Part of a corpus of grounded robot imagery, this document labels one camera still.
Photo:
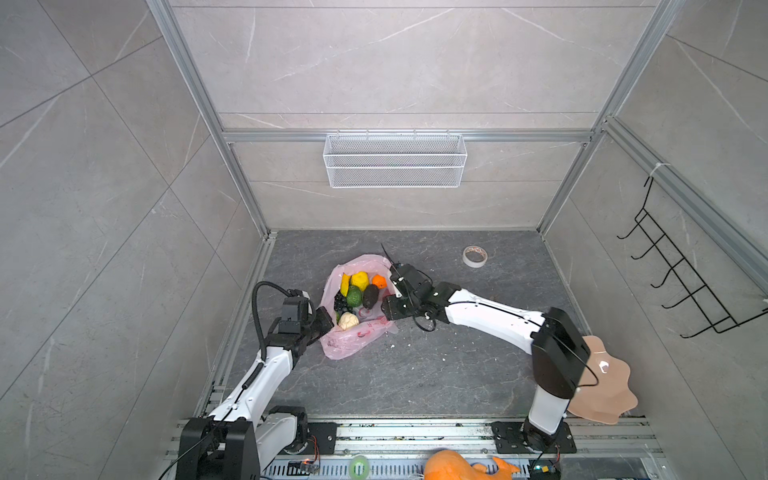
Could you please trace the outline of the beige bumpy fruit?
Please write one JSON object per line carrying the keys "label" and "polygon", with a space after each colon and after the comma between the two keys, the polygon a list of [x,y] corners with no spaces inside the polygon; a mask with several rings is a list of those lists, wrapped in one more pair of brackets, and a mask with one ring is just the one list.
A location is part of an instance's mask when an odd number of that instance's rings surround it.
{"label": "beige bumpy fruit", "polygon": [[347,331],[360,323],[358,317],[352,312],[344,312],[337,320],[337,326],[342,331]]}

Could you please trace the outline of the pink plastic bag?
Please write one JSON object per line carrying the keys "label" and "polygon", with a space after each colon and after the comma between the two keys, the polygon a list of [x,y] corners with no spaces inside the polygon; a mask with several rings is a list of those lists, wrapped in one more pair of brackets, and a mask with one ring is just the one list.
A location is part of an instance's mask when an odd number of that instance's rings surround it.
{"label": "pink plastic bag", "polygon": [[391,262],[381,255],[365,254],[342,265],[337,265],[328,277],[320,305],[328,310],[332,319],[336,319],[333,310],[333,300],[339,291],[344,274],[366,272],[370,278],[380,274],[387,282],[379,295],[379,299],[371,309],[359,307],[354,311],[358,324],[343,330],[335,325],[324,335],[320,342],[324,354],[331,360],[341,360],[359,352],[367,345],[381,338],[384,334],[397,334],[398,328],[393,321],[388,320],[382,311],[382,299],[395,294],[390,277]]}

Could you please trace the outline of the beige flower-shaped plate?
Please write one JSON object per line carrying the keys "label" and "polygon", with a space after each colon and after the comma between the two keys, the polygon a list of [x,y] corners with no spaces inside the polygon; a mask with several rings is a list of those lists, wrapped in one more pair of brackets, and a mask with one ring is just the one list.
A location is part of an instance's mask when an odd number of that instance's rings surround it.
{"label": "beige flower-shaped plate", "polygon": [[590,349],[581,386],[570,401],[571,415],[593,422],[615,425],[619,418],[638,405],[629,388],[631,369],[623,360],[611,356],[597,336],[585,336]]}

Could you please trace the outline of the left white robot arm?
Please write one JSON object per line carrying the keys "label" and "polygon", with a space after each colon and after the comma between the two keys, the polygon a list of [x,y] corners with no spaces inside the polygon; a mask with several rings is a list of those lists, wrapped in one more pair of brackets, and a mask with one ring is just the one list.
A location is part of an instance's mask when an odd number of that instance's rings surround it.
{"label": "left white robot arm", "polygon": [[278,454],[303,451],[311,442],[306,410],[269,404],[307,347],[332,327],[325,308],[291,291],[247,375],[208,416],[186,422],[176,462],[161,477],[259,479]]}

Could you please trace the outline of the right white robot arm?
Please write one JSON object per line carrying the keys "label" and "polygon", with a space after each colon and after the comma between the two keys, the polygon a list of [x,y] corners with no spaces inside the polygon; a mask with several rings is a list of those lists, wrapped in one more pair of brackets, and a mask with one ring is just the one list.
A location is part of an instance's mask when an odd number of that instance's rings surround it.
{"label": "right white robot arm", "polygon": [[569,315],[558,308],[544,312],[522,310],[485,299],[449,282],[435,284],[410,264],[390,267],[395,293],[382,311],[389,320],[420,318],[478,330],[501,339],[531,356],[536,391],[520,427],[525,447],[546,452],[565,451],[566,410],[590,371],[591,350]]}

